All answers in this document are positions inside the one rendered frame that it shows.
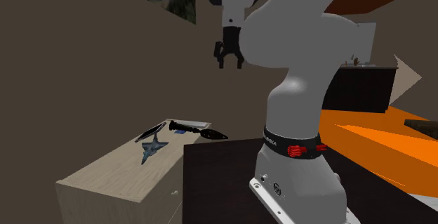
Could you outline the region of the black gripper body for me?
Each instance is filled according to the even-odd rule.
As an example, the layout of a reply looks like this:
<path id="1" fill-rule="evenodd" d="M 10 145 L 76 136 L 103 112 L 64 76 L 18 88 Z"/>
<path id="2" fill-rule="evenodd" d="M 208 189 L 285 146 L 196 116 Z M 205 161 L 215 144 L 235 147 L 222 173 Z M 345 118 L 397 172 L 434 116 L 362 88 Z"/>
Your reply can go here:
<path id="1" fill-rule="evenodd" d="M 240 31 L 240 27 L 223 27 L 223 50 L 221 55 L 227 55 L 228 53 L 239 55 L 241 53 L 239 47 Z"/>

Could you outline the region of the white flat book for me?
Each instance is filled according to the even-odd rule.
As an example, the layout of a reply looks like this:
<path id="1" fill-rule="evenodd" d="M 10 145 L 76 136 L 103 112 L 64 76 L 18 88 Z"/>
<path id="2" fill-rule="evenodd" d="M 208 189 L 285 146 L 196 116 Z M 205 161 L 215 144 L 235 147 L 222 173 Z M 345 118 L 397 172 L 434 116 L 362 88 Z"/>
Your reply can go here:
<path id="1" fill-rule="evenodd" d="M 189 127 L 197 128 L 197 129 L 207 129 L 208 127 L 211 126 L 211 123 L 202 122 L 202 121 L 189 121 L 189 120 L 174 119 L 174 122 L 176 122 L 177 124 L 182 124 L 184 126 L 189 126 Z"/>

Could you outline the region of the grey toy jet plane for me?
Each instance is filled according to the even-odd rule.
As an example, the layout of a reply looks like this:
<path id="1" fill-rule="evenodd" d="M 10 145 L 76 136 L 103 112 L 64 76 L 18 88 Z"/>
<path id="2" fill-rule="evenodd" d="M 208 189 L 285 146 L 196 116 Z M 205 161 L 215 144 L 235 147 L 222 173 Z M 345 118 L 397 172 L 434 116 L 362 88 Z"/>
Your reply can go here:
<path id="1" fill-rule="evenodd" d="M 149 157 L 151 157 L 153 154 L 156 154 L 158 150 L 160 150 L 166 145 L 168 145 L 168 142 L 158 141 L 156 133 L 154 134 L 152 142 L 143 142 L 142 148 L 144 152 L 143 152 L 143 158 L 141 164 L 144 164 Z"/>

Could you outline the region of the dark robot stand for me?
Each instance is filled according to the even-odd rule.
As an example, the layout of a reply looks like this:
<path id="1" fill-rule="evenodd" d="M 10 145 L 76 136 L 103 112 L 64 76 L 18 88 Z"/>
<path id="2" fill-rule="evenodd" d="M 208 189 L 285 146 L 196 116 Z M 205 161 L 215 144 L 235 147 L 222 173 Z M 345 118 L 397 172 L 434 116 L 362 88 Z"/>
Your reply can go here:
<path id="1" fill-rule="evenodd" d="M 249 187 L 259 138 L 186 145 L 182 224 L 278 224 Z M 438 224 L 438 211 L 343 154 L 323 153 L 361 224 Z"/>

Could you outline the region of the dark cabinet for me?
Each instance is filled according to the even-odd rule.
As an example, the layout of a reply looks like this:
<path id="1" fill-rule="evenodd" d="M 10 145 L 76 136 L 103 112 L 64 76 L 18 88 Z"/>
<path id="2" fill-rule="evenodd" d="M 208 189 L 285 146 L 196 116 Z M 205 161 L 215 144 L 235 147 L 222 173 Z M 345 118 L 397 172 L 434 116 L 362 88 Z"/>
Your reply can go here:
<path id="1" fill-rule="evenodd" d="M 397 67 L 346 65 L 329 84 L 322 108 L 384 113 L 389 107 Z"/>

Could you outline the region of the light wood chest of drawers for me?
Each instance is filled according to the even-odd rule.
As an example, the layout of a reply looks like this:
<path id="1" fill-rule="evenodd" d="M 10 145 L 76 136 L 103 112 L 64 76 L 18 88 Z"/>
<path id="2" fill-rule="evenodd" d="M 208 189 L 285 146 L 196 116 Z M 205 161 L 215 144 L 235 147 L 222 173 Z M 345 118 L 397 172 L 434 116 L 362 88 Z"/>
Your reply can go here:
<path id="1" fill-rule="evenodd" d="M 182 224 L 183 151 L 204 143 L 198 133 L 174 133 L 165 120 L 157 133 L 168 142 L 144 164 L 143 142 L 121 145 L 55 184 L 63 224 Z"/>

